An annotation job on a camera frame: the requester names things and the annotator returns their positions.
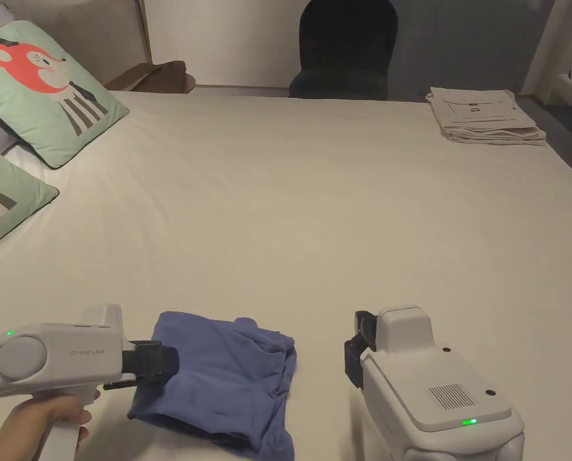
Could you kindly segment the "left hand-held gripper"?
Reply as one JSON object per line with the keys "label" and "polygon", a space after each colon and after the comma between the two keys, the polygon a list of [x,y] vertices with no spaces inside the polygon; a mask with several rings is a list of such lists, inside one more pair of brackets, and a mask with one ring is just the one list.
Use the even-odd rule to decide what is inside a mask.
{"label": "left hand-held gripper", "polygon": [[[0,398],[72,395],[86,408],[98,387],[157,388],[178,373],[176,348],[126,338],[116,304],[89,309],[72,324],[37,323],[0,334]],[[78,428],[53,423],[32,460],[73,460]]]}

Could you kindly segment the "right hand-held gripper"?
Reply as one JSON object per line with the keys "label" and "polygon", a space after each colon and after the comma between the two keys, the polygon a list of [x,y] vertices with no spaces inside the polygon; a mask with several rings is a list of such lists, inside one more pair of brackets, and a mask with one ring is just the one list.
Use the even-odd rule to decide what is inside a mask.
{"label": "right hand-held gripper", "polygon": [[354,314],[345,375],[361,391],[388,460],[522,460],[525,425],[415,305]]}

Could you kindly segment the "person's left hand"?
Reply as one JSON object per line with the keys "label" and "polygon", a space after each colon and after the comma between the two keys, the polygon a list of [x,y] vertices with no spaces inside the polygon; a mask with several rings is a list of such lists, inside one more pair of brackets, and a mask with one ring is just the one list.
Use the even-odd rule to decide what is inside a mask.
{"label": "person's left hand", "polygon": [[16,406],[0,428],[0,460],[32,460],[41,440],[57,421],[79,425],[76,449],[88,437],[92,414],[77,396],[32,398]]}

